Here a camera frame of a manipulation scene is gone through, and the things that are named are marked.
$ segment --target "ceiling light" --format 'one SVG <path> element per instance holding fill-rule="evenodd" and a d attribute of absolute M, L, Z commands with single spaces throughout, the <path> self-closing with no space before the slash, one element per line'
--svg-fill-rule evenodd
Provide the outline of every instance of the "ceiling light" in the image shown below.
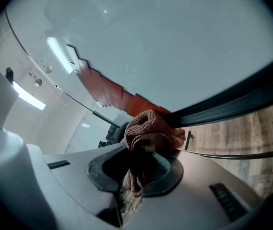
<path fill-rule="evenodd" d="M 41 79 L 35 79 L 34 85 L 35 85 L 35 87 L 39 88 L 42 85 L 42 80 Z"/>
<path fill-rule="evenodd" d="M 24 101 L 30 103 L 31 105 L 37 107 L 40 110 L 43 110 L 45 108 L 46 105 L 44 103 L 30 95 L 28 92 L 26 92 L 15 81 L 13 82 L 13 88 L 19 93 L 19 97 Z"/>
<path fill-rule="evenodd" d="M 52 66 L 47 66 L 46 67 L 46 73 L 50 74 L 51 72 L 53 72 L 53 67 Z"/>
<path fill-rule="evenodd" d="M 87 125 L 85 123 L 82 123 L 82 127 L 89 128 L 90 125 Z"/>
<path fill-rule="evenodd" d="M 63 50 L 61 49 L 58 41 L 54 37 L 48 37 L 47 38 L 47 43 L 49 44 L 50 48 L 56 55 L 56 57 L 59 59 L 65 70 L 70 74 L 73 71 L 73 68 L 68 61 L 67 57 L 65 56 Z"/>

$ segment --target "red staircase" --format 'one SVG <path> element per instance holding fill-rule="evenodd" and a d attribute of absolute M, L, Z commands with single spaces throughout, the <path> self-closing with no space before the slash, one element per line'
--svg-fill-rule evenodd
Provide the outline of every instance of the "red staircase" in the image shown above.
<path fill-rule="evenodd" d="M 132 117 L 150 109 L 157 111 L 160 115 L 169 113 L 169 111 L 148 102 L 138 94 L 133 96 L 125 92 L 121 86 L 101 76 L 100 72 L 90 69 L 86 60 L 79 59 L 79 63 L 76 66 L 78 67 L 80 81 L 92 98 L 103 107 L 114 106 Z"/>

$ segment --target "wire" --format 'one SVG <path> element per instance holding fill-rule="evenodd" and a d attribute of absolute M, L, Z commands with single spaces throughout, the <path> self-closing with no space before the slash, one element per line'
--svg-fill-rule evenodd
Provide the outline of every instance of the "wire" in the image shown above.
<path fill-rule="evenodd" d="M 124 200 L 124 202 L 129 203 L 131 205 L 132 211 L 135 213 L 135 211 L 133 209 L 133 205 L 129 201 Z"/>

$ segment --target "black vent grille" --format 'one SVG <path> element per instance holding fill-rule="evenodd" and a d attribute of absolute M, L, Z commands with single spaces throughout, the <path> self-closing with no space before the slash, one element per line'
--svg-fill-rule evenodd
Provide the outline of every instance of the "black vent grille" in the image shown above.
<path fill-rule="evenodd" d="M 210 189 L 213 191 L 231 222 L 247 213 L 246 209 L 222 183 L 211 185 Z"/>
<path fill-rule="evenodd" d="M 59 167 L 63 167 L 66 165 L 69 165 L 70 163 L 67 160 L 59 161 L 59 162 L 54 162 L 54 163 L 48 163 L 49 169 L 53 170 Z"/>

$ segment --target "brown towel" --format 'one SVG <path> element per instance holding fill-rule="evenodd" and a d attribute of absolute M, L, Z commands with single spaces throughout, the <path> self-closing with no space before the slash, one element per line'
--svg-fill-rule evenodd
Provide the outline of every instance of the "brown towel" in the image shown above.
<path fill-rule="evenodd" d="M 134 162 L 128 170 L 123 186 L 139 197 L 142 187 L 146 186 L 144 171 L 144 151 L 159 152 L 179 148 L 185 141 L 185 131 L 182 128 L 171 128 L 155 111 L 147 110 L 135 117 L 127 126 L 125 132 L 127 148 L 133 152 Z"/>

